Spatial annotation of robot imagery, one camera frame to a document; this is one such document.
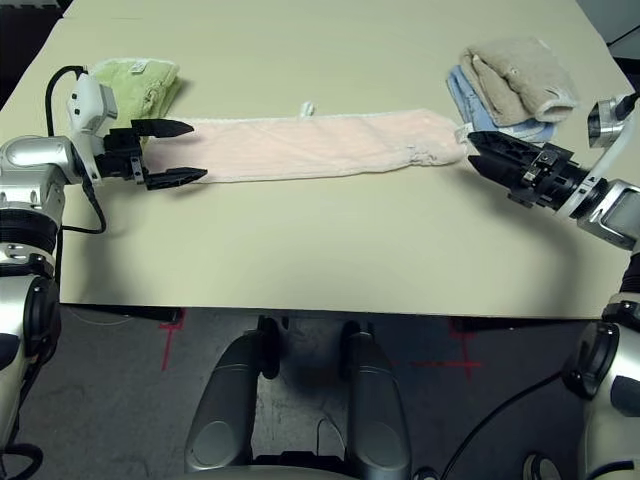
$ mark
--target black cable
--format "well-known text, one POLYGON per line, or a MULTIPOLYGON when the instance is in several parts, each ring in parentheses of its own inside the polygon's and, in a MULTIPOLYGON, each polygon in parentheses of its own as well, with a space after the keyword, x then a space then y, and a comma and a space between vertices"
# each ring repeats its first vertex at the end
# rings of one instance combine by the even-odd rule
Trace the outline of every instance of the black cable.
MULTIPOLYGON (((47 84, 47 89, 44 95, 44 109, 45 109, 45 115, 47 119, 47 135, 50 137, 55 135, 54 128, 53 128, 53 113, 51 108, 51 98, 53 96, 53 89, 58 83, 58 80, 60 80, 60 78, 63 75, 69 72, 74 72, 76 75, 76 79, 78 79, 80 78, 81 74, 87 73, 87 70, 80 65, 68 65, 66 67, 62 67, 60 70, 54 73, 53 76, 51 77, 51 80, 49 80, 49 83, 47 84)), ((100 233, 104 233, 107 230, 107 219, 105 218, 104 212, 100 207, 100 203, 96 198, 96 194, 95 194, 95 191, 93 190, 93 184, 91 183, 91 179, 89 178, 89 175, 84 169, 84 166, 81 167, 81 170, 82 171, 80 172, 80 174, 82 176, 82 190, 86 195, 87 199, 89 200, 89 203, 93 207, 93 210, 96 212, 96 215, 98 216, 98 220, 100 221, 100 227, 97 229, 73 227, 69 225, 62 225, 60 227, 60 229, 58 230, 57 240, 56 240, 56 266, 55 266, 55 280, 58 285, 60 285, 61 275, 62 275, 61 273, 62 246, 63 246, 63 237, 64 237, 63 232, 69 231, 69 232, 88 233, 91 235, 98 235, 100 233)))
POLYGON ((11 477, 8 480, 27 480, 33 477, 42 465, 42 458, 44 456, 42 454, 42 450, 35 445, 30 445, 28 443, 7 445, 2 453, 7 455, 18 455, 31 460, 31 465, 25 468, 18 475, 11 477))
POLYGON ((636 25, 635 27, 633 27, 631 30, 629 30, 627 33, 623 33, 622 35, 620 35, 618 38, 611 40, 610 42, 607 43, 607 47, 610 47, 611 45, 618 43, 620 40, 622 40, 625 37, 628 37, 629 35, 631 35, 633 32, 635 32, 636 30, 638 30, 640 28, 640 25, 636 25))
POLYGON ((333 421, 333 418, 331 418, 327 414, 326 416, 318 420, 318 423, 316 423, 316 457, 320 456, 320 425, 322 425, 323 422, 327 422, 329 426, 333 429, 333 431, 336 432, 336 435, 338 436, 338 440, 340 440, 340 445, 342 446, 342 451, 344 454, 344 451, 347 449, 347 447, 344 444, 344 438, 342 438, 342 432, 336 425, 336 422, 333 421))
POLYGON ((451 456, 451 459, 447 463, 447 466, 444 468, 444 471, 442 473, 442 476, 440 477, 440 480, 446 480, 447 479, 447 477, 451 473, 451 470, 453 470, 453 467, 458 462, 458 459, 460 458, 460 455, 462 455, 464 450, 471 443, 471 440, 473 440, 473 438, 478 434, 478 432, 480 432, 480 430, 482 430, 487 425, 487 423, 489 423, 491 420, 493 420, 502 411, 504 411, 505 409, 507 409, 508 407, 513 405, 514 403, 516 403, 518 400, 526 397, 527 395, 529 395, 530 393, 535 392, 536 390, 541 389, 542 387, 545 387, 545 386, 549 385, 550 383, 555 382, 561 376, 562 376, 562 372, 556 372, 553 375, 545 378, 544 380, 541 380, 538 383, 536 383, 534 385, 531 385, 528 388, 525 388, 520 393, 515 394, 513 397, 509 398, 508 400, 505 400, 500 405, 498 405, 496 408, 494 408, 493 411, 491 413, 489 413, 489 415, 484 417, 482 419, 482 421, 480 421, 480 423, 478 423, 473 428, 473 430, 471 430, 469 432, 469 434, 465 437, 465 439, 462 441, 462 443, 457 448, 455 453, 451 456))
POLYGON ((606 475, 607 473, 622 472, 625 470, 633 470, 635 465, 632 460, 625 460, 621 462, 611 462, 596 468, 593 472, 587 475, 586 480, 594 480, 595 478, 606 475))
POLYGON ((53 137, 53 112, 51 111, 51 97, 53 96, 53 87, 56 86, 58 80, 66 73, 74 72, 76 74, 76 80, 80 78, 82 73, 87 73, 87 70, 81 65, 67 65, 62 67, 56 73, 53 74, 51 80, 47 84, 47 90, 44 94, 44 112, 47 117, 47 135, 53 137))

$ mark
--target towel stack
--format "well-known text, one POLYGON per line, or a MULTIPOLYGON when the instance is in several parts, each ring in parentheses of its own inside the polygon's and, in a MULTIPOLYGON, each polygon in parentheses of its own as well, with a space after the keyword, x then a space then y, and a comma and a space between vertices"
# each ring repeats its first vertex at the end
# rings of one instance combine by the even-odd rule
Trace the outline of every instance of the towel stack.
POLYGON ((549 141, 555 124, 578 106, 567 71, 547 45, 531 37, 470 46, 447 85, 474 130, 498 130, 534 143, 549 141))

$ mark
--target towel tag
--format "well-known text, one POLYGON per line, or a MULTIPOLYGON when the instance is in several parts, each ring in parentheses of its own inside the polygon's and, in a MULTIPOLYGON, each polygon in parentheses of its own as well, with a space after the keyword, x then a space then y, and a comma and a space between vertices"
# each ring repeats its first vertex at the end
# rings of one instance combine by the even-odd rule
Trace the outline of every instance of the towel tag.
POLYGON ((316 106, 311 103, 311 102, 304 102, 301 106, 300 106, 300 114, 298 115, 300 118, 306 118, 306 117, 310 117, 311 115, 313 115, 313 113, 316 111, 316 106))
POLYGON ((133 75, 138 75, 144 72, 144 69, 147 68, 148 63, 149 63, 149 60, 138 60, 136 63, 131 65, 131 68, 129 69, 129 73, 133 75))

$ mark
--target beige towel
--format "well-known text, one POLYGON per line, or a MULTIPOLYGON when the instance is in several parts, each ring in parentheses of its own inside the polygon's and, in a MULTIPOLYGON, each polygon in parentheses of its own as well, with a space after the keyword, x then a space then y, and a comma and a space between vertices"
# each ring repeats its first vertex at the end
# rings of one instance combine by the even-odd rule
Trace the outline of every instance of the beige towel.
POLYGON ((472 45, 462 53, 460 65, 498 126, 529 118, 560 122, 578 106, 569 74, 537 38, 472 45))

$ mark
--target folded towel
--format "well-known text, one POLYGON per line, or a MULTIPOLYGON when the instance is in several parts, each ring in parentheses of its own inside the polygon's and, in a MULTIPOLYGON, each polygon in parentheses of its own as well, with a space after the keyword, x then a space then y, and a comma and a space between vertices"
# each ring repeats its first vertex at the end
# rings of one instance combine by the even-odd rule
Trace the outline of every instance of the folded towel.
POLYGON ((90 74, 111 87, 118 106, 112 128, 130 127, 136 118, 162 118, 178 89, 179 67, 167 60, 113 58, 95 65, 90 74))
POLYGON ((472 45, 462 53, 460 64, 498 126, 529 118, 560 122, 578 105, 569 74, 537 38, 472 45))
POLYGON ((457 126, 429 110, 240 120, 183 119, 195 132, 151 138, 151 173, 206 168, 201 183, 339 177, 465 157, 457 126))
POLYGON ((544 143, 551 140, 556 127, 553 123, 539 122, 534 118, 516 123, 509 127, 499 127, 491 119, 491 115, 484 108, 469 81, 462 73, 459 65, 456 65, 447 77, 447 86, 453 100, 458 106, 460 115, 465 123, 472 123, 474 130, 497 130, 526 142, 544 143))

